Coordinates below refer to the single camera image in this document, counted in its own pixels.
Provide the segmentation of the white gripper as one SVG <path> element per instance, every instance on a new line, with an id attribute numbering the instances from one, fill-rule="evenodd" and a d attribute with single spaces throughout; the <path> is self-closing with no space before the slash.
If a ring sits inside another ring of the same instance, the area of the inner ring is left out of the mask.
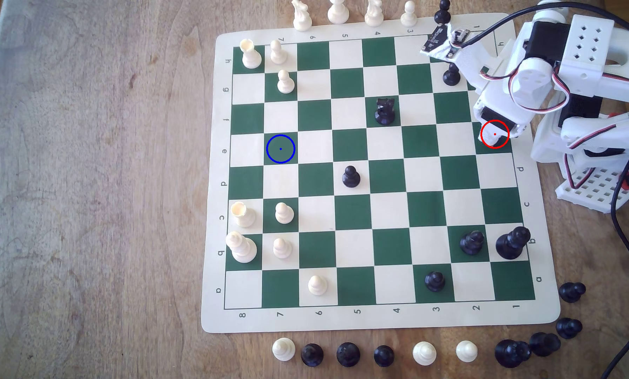
<path id="1" fill-rule="evenodd" d="M 493 149 L 529 127 L 535 115 L 531 108 L 541 106 L 552 85 L 552 65 L 539 58 L 524 59 L 522 50 L 514 51 L 513 46 L 491 56 L 477 43 L 459 50 L 454 64 L 479 94 L 472 110 L 476 120 L 484 124 L 498 119 L 506 124 L 481 127 L 480 142 Z"/>

